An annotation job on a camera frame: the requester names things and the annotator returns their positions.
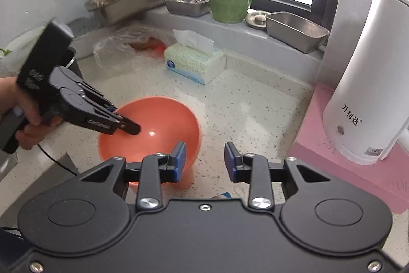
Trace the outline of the coral footed bowl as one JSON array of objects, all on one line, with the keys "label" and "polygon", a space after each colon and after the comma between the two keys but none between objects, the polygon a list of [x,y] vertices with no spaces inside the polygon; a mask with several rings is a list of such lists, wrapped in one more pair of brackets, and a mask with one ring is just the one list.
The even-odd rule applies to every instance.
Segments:
[{"label": "coral footed bowl", "polygon": [[179,141],[187,144],[187,159],[180,182],[173,187],[188,189],[194,182],[194,161],[202,143],[202,129],[195,114],[178,100],[152,96],[139,98],[117,112],[141,126],[138,135],[122,130],[114,134],[100,134],[98,155],[101,161],[114,156],[125,157],[128,162],[139,162],[153,153],[170,153]]}]

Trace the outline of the blue patterned sponge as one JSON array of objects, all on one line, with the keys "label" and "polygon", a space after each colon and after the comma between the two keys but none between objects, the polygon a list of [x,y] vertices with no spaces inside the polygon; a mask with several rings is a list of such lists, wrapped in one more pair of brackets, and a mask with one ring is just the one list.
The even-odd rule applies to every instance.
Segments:
[{"label": "blue patterned sponge", "polygon": [[231,198],[232,198],[232,196],[228,192],[221,193],[221,194],[218,194],[218,195],[212,197],[212,199],[231,199]]}]

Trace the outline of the black rice cooker pot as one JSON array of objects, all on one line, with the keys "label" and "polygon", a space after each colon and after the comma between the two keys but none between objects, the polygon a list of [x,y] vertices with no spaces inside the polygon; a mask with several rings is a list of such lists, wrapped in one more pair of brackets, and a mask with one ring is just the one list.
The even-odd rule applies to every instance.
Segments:
[{"label": "black rice cooker pot", "polygon": [[69,46],[62,58],[61,66],[65,66],[68,70],[74,72],[80,78],[83,78],[83,74],[76,60],[76,49]]}]

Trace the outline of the clear plastic bag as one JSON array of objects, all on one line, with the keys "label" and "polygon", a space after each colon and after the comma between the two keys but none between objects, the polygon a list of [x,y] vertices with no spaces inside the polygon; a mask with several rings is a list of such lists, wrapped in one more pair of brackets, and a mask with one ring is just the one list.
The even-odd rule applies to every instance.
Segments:
[{"label": "clear plastic bag", "polygon": [[176,40],[171,31],[143,25],[121,28],[95,43],[93,56],[105,68],[113,68],[120,61],[134,62],[143,58],[161,60],[164,51]]}]

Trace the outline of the tissue pack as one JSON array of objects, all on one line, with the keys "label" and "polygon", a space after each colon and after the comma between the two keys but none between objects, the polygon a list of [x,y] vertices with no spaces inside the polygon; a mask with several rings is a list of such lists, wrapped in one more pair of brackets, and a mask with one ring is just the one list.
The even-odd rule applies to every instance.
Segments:
[{"label": "tissue pack", "polygon": [[173,30],[173,34],[176,43],[164,51],[169,70],[203,85],[224,71],[226,55],[213,40],[190,30]]}]

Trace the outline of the small steel tray left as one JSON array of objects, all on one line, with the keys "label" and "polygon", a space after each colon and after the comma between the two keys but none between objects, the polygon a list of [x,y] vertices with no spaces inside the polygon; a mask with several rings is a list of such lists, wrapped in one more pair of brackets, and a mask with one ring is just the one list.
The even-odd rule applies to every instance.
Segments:
[{"label": "small steel tray left", "polygon": [[164,0],[169,13],[187,17],[201,17],[210,13],[209,0]]}]

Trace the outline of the small steel tray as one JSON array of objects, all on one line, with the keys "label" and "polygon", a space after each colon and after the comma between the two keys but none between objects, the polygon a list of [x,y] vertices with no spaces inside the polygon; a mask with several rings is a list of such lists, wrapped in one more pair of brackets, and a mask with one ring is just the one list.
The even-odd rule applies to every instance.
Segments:
[{"label": "small steel tray", "polygon": [[187,17],[201,17],[210,13],[209,0],[164,0],[169,13]]},{"label": "small steel tray", "polygon": [[303,17],[287,12],[266,15],[269,36],[309,54],[326,41],[329,30]]}]

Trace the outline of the white electric kettle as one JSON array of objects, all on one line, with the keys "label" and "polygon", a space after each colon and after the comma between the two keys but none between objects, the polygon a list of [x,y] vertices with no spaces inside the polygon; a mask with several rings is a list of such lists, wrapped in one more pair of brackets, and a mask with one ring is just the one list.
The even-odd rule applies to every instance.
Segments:
[{"label": "white electric kettle", "polygon": [[408,134],[408,0],[372,0],[323,126],[348,160],[384,160]]}]

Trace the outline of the small steel tray right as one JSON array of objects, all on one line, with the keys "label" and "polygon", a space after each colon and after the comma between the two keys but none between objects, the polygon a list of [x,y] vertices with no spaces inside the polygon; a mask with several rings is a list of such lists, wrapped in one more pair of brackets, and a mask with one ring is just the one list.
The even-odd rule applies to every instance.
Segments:
[{"label": "small steel tray right", "polygon": [[309,54],[326,41],[329,30],[303,17],[287,12],[266,15],[269,36]]}]

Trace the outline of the round metal lid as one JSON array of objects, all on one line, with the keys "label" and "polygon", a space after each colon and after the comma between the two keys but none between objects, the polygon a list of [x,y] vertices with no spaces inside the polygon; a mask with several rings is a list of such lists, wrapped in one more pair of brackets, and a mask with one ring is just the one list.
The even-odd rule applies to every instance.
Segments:
[{"label": "round metal lid", "polygon": [[267,11],[249,9],[245,16],[245,22],[251,28],[257,30],[266,30],[267,29],[266,16],[269,14],[270,13]]}]

